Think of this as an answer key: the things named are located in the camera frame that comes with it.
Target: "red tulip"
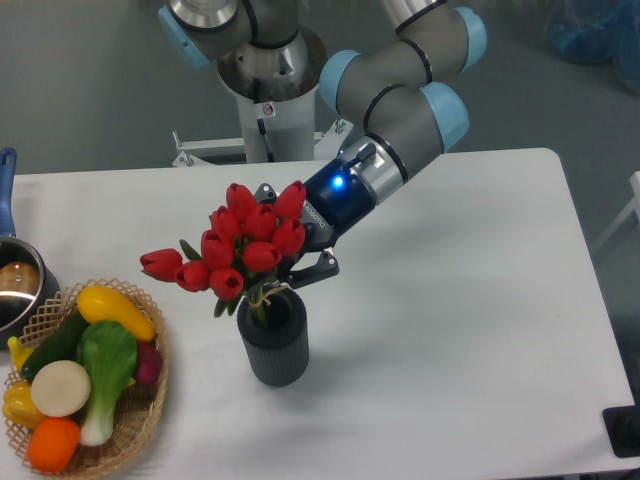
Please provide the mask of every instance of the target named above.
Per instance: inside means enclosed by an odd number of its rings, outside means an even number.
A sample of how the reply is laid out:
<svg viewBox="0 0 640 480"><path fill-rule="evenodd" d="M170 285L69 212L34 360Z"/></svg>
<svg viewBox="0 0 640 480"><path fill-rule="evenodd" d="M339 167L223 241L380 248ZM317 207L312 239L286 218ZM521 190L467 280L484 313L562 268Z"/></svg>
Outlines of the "red tulip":
<svg viewBox="0 0 640 480"><path fill-rule="evenodd" d="M244 232L252 240L268 242L276 231L277 221L271 205L256 205L244 222Z"/></svg>
<svg viewBox="0 0 640 480"><path fill-rule="evenodd" d="M200 249L202 259L212 270L230 266L236 256L231 241L213 230L205 230L202 234Z"/></svg>
<svg viewBox="0 0 640 480"><path fill-rule="evenodd" d="M305 239L304 225L297 218L282 222L271 238L283 256L291 257L300 251Z"/></svg>
<svg viewBox="0 0 640 480"><path fill-rule="evenodd" d="M176 271L176 283L189 292L200 292L209 288L210 274L202 260L192 260Z"/></svg>
<svg viewBox="0 0 640 480"><path fill-rule="evenodd" d="M227 189L227 206L240 222L247 219L257 204L253 194L244 185L232 183Z"/></svg>
<svg viewBox="0 0 640 480"><path fill-rule="evenodd" d="M242 275L235 268L221 268L211 272L209 286L220 300L228 302L242 292Z"/></svg>
<svg viewBox="0 0 640 480"><path fill-rule="evenodd" d="M175 281L176 270L182 266L182 255L173 248L165 248L140 257L143 270L156 280Z"/></svg>
<svg viewBox="0 0 640 480"><path fill-rule="evenodd" d="M242 262L253 272L268 272L282 260L278 247L267 242L252 242L242 254Z"/></svg>
<svg viewBox="0 0 640 480"><path fill-rule="evenodd" d="M307 190L300 180L296 180L278 195L273 207L276 216L281 219L300 218L306 198Z"/></svg>
<svg viewBox="0 0 640 480"><path fill-rule="evenodd" d="M220 208L211 215L211 229L226 237L231 242L233 242L236 237L244 238L240 220L224 205L221 205Z"/></svg>

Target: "yellow squash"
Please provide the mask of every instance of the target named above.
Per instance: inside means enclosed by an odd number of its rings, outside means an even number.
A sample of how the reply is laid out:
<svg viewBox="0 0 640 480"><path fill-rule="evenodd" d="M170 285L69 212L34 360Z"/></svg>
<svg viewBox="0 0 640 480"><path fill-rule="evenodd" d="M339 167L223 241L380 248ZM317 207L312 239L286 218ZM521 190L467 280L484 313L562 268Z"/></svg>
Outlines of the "yellow squash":
<svg viewBox="0 0 640 480"><path fill-rule="evenodd" d="M3 396L2 413L13 423L36 428L44 419L44 415L31 400L31 385L25 380L14 383Z"/></svg>
<svg viewBox="0 0 640 480"><path fill-rule="evenodd" d="M149 318L125 294L102 285L82 289L77 298L80 315L93 324L114 320L129 330L139 342L150 342L156 329Z"/></svg>

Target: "light blue joint cap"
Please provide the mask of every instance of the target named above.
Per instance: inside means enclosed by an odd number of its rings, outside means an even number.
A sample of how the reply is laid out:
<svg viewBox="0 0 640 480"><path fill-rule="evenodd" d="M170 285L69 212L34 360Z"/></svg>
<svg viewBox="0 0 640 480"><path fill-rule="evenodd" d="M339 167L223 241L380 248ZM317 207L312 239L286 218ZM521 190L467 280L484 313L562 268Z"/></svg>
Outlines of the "light blue joint cap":
<svg viewBox="0 0 640 480"><path fill-rule="evenodd" d="M360 52L354 50L342 50L333 55L325 64L320 73L320 96L335 112L338 112L338 88L344 71L351 60L360 56Z"/></svg>
<svg viewBox="0 0 640 480"><path fill-rule="evenodd" d="M456 92L443 83L432 82L420 91L427 97L431 111L440 129L445 152L465 136L469 130L467 107Z"/></svg>
<svg viewBox="0 0 640 480"><path fill-rule="evenodd" d="M482 19L470 8L458 7L455 11L462 16L469 33L469 51L467 52L467 61L462 67L462 70L464 70L480 60L484 52L486 52L487 29Z"/></svg>
<svg viewBox="0 0 640 480"><path fill-rule="evenodd" d="M194 68L202 68L209 65L209 60L205 57L200 49L196 47L196 44L189 38L189 36L182 30L182 27L177 22L169 9L164 6L158 11L158 17L160 18L160 24L165 33L171 41L171 45L178 51L180 56L186 60L186 62Z"/></svg>

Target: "green cucumber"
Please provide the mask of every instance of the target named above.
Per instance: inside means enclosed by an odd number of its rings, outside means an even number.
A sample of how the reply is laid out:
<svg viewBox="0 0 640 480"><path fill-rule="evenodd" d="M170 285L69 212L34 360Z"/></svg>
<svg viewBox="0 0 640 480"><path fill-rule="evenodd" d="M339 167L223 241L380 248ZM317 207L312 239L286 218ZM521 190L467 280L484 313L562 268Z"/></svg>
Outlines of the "green cucumber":
<svg viewBox="0 0 640 480"><path fill-rule="evenodd" d="M75 309L49 337L38 346L22 365L20 375L31 382L42 367L58 360L74 360L76 347L89 324Z"/></svg>

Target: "woven basket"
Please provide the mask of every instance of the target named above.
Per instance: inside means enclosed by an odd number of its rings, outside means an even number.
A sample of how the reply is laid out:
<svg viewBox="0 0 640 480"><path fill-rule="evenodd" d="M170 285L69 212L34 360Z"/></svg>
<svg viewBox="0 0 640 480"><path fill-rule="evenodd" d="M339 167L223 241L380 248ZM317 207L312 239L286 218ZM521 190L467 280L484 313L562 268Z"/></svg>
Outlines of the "woven basket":
<svg viewBox="0 0 640 480"><path fill-rule="evenodd" d="M28 347L38 346L51 335L60 322L75 308L76 297L80 290L89 285L105 285L127 295L138 308L147 314L156 327L156 348L163 358L162 372L154 385L135 384L128 387L118 400L115 412L113 435L104 445L85 447L79 445L67 468L57 474L43 473L35 470L27 460L27 446L31 432L5 419L9 445L22 459L22 464L32 472L61 479L95 479L122 467L132 460L146 445L153 433L164 404L169 376L169 355L167 348L167 332L162 319L162 312L156 303L144 291L135 285L112 280L89 280L56 293L53 299L46 301L38 308L35 315L24 327L20 341ZM20 374L13 368L5 382L7 388L20 380Z"/></svg>

